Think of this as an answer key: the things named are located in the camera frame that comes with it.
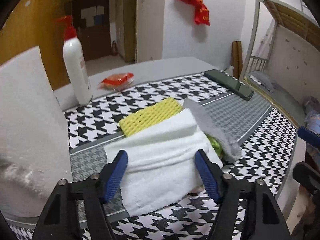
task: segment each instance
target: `paper towel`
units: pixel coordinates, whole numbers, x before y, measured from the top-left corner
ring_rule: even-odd
[[[39,47],[0,67],[0,157],[33,171],[38,184],[38,192],[30,192],[15,182],[0,181],[0,209],[12,215],[39,216],[58,180],[73,181],[68,123]]]

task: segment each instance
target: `green object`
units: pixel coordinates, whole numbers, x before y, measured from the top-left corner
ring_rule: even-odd
[[[209,139],[213,149],[215,150],[215,152],[217,153],[219,159],[221,159],[223,157],[223,149],[222,149],[222,146],[220,145],[220,143],[217,142],[217,140],[213,137],[211,137],[210,135],[207,135],[207,138]]]

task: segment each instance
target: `bed guardrail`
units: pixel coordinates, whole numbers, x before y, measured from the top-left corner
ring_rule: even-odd
[[[256,56],[250,56],[249,64],[246,70],[246,75],[252,71],[263,71],[268,63],[268,59]]]

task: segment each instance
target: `floor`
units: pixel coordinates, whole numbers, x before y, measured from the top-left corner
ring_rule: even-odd
[[[129,65],[129,63],[126,63],[120,56],[112,55],[89,60],[85,63],[88,76],[126,65]]]

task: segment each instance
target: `pump nozzle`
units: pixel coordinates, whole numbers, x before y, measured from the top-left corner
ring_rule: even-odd
[[[77,36],[76,29],[72,26],[72,16],[67,15],[63,16],[59,19],[56,19],[56,22],[62,22],[66,24],[66,28],[64,29],[64,40],[70,40]]]

